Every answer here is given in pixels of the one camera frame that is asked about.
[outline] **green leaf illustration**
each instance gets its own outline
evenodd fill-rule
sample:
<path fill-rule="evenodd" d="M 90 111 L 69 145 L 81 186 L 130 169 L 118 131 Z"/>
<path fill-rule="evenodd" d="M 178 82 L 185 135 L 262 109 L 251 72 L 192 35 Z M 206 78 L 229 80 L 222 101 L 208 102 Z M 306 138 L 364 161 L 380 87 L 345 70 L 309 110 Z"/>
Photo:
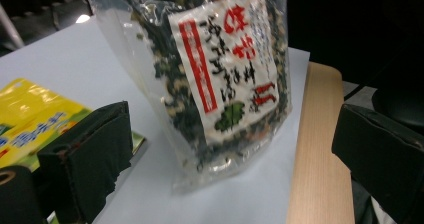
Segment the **green leaf illustration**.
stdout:
<path fill-rule="evenodd" d="M 224 112 L 221 113 L 221 119 L 215 123 L 215 130 L 224 132 L 237 125 L 243 118 L 244 106 L 243 102 L 234 102 L 226 106 Z"/>

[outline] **black cable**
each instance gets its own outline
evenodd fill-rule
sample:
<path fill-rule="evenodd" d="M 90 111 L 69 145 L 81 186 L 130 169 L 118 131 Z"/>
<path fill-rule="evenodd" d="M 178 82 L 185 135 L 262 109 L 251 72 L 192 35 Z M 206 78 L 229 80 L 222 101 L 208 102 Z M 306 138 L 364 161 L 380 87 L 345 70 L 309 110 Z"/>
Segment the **black cable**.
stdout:
<path fill-rule="evenodd" d="M 353 91 L 349 92 L 344 97 L 344 100 L 345 101 L 349 100 L 352 96 L 354 96 L 356 93 L 358 93 L 364 87 L 368 86 L 372 81 L 377 79 L 377 77 L 380 76 L 381 73 L 383 73 L 389 66 L 391 66 L 394 63 L 396 58 L 409 46 L 410 43 L 411 43 L 411 38 L 409 38 L 409 37 L 405 38 L 405 40 L 396 49 L 397 51 L 392 56 L 392 58 L 373 77 L 371 77 L 370 79 L 368 79 L 364 83 L 359 84 L 355 89 L 353 89 Z"/>

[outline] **red stripe on label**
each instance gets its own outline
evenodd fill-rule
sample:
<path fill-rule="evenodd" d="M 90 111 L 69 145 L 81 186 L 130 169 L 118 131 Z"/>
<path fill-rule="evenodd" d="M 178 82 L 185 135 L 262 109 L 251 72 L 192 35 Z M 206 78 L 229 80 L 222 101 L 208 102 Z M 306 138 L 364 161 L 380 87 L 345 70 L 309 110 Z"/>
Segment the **red stripe on label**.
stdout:
<path fill-rule="evenodd" d="M 178 26 L 180 28 L 187 57 L 190 61 L 191 69 L 193 70 L 197 89 L 202 99 L 203 109 L 205 113 L 209 113 L 217 109 L 217 104 L 196 23 L 194 20 L 189 20 L 179 23 Z"/>

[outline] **plastic bag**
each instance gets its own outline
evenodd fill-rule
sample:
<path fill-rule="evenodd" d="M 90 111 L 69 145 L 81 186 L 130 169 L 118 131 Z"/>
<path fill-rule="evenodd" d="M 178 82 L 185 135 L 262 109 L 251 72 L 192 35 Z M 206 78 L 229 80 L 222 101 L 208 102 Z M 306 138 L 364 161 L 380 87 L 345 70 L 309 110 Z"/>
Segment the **plastic bag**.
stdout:
<path fill-rule="evenodd" d="M 89 0 L 187 177 L 241 170 L 291 111 L 286 0 Z"/>

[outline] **wooden board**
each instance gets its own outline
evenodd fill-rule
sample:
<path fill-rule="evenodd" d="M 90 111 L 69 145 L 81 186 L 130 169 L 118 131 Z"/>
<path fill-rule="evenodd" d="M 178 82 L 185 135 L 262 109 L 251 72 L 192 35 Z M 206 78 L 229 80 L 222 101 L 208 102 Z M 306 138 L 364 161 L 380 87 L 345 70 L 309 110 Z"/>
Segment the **wooden board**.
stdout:
<path fill-rule="evenodd" d="M 342 104 L 341 74 L 332 67 L 310 63 L 287 224 L 354 223 L 350 172 L 331 153 Z"/>

